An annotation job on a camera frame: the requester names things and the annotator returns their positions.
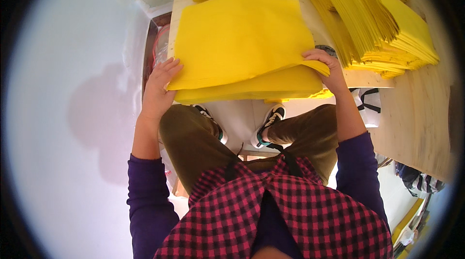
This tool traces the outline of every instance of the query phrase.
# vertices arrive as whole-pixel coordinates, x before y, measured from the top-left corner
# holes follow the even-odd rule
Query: purple long-sleeve shirt
[[[376,212],[387,226],[378,181],[378,164],[368,132],[339,143],[337,190]],[[165,166],[161,159],[144,160],[131,155],[129,169],[129,218],[135,259],[152,258],[179,217],[168,201]],[[302,254],[271,194],[265,191],[252,255],[264,246],[274,246],[292,258]]]

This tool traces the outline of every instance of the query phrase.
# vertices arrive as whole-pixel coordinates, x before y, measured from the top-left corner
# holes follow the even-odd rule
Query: checkered fabric
[[[225,167],[204,172],[189,212],[154,258],[249,258],[265,190],[305,258],[392,258],[391,234],[375,212],[323,186],[307,158],[296,158],[301,178],[288,174],[283,158],[261,174],[237,163],[237,178],[229,182]]]

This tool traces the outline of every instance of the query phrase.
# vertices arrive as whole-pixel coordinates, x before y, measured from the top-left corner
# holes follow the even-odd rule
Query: olive green pants
[[[190,194],[202,172],[240,159],[218,140],[218,127],[197,109],[172,105],[160,122],[160,136],[179,180]],[[276,122],[268,130],[275,144],[291,144],[286,151],[307,157],[324,185],[337,161],[335,105],[321,105],[293,118]],[[245,161],[252,171],[272,168],[277,156]]]

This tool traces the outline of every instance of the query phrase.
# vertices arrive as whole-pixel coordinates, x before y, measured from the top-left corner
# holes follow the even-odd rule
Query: sneaker
[[[261,134],[263,133],[264,129],[270,127],[277,121],[283,120],[285,117],[286,109],[283,105],[278,104],[272,107],[264,117],[263,125],[255,131],[252,138],[250,139],[252,146],[254,146],[257,149],[260,149],[263,146],[270,145],[271,142],[263,141]]]
[[[228,141],[228,136],[226,135],[226,132],[223,131],[223,129],[218,125],[218,123],[213,119],[212,115],[210,112],[206,109],[205,106],[203,105],[192,105],[194,108],[196,108],[198,111],[201,112],[202,115],[206,116],[207,118],[211,119],[213,123],[215,123],[218,126],[219,130],[219,135],[218,135],[218,140],[224,145]]]

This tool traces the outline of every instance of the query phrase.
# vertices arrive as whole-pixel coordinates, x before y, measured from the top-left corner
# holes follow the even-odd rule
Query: hand
[[[341,64],[337,58],[330,56],[326,51],[321,49],[311,49],[302,53],[302,56],[304,60],[318,60],[328,65],[329,76],[326,77],[320,74],[321,81],[335,96],[348,90],[346,80],[342,74]]]
[[[183,67],[182,64],[179,64],[179,59],[173,60],[173,57],[154,67],[146,83],[140,116],[160,122],[176,95],[176,91],[166,90],[166,84]]]

